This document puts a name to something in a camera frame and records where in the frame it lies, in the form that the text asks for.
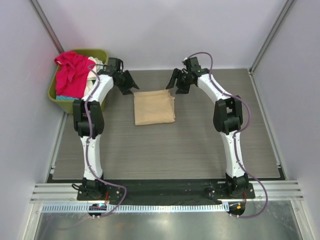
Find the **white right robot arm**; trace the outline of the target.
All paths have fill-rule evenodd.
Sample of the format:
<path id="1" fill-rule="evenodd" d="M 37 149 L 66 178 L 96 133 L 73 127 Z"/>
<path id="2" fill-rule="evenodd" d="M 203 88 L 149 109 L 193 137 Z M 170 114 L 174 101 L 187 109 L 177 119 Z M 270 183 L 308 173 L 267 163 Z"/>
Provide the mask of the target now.
<path id="1" fill-rule="evenodd" d="M 201 67 L 197 57 L 185 58 L 182 63 L 185 68 L 173 70 L 166 88 L 177 87 L 176 94 L 188 94 L 195 85 L 214 103 L 213 126 L 222 138 L 226 157 L 225 192 L 231 198 L 240 198 L 249 187 L 240 144 L 244 121 L 240 97 L 226 91 L 209 69 Z"/>

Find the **beige t shirt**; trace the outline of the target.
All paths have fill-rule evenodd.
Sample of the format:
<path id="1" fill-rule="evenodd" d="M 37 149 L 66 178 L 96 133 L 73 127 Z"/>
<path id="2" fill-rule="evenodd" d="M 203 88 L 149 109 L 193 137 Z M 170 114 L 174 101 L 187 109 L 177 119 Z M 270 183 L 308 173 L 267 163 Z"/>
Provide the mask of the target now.
<path id="1" fill-rule="evenodd" d="M 168 89 L 135 92 L 133 102 L 136 126 L 170 124 L 176 120 L 175 97 Z"/>

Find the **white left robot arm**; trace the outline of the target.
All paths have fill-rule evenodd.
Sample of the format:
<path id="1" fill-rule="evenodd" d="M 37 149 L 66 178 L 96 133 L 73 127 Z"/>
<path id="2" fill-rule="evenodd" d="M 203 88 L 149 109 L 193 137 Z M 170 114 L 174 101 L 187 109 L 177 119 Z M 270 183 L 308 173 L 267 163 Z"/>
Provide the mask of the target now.
<path id="1" fill-rule="evenodd" d="M 93 87 L 83 98 L 72 103 L 73 126 L 80 137 L 85 162 L 81 185 L 77 186 L 80 197 L 101 200 L 107 192 L 104 173 L 101 165 L 100 141 L 105 128 L 102 103 L 113 87 L 123 95 L 139 89 L 130 72 L 124 70 L 124 62 L 111 57 L 106 64 L 88 66 L 96 80 Z"/>

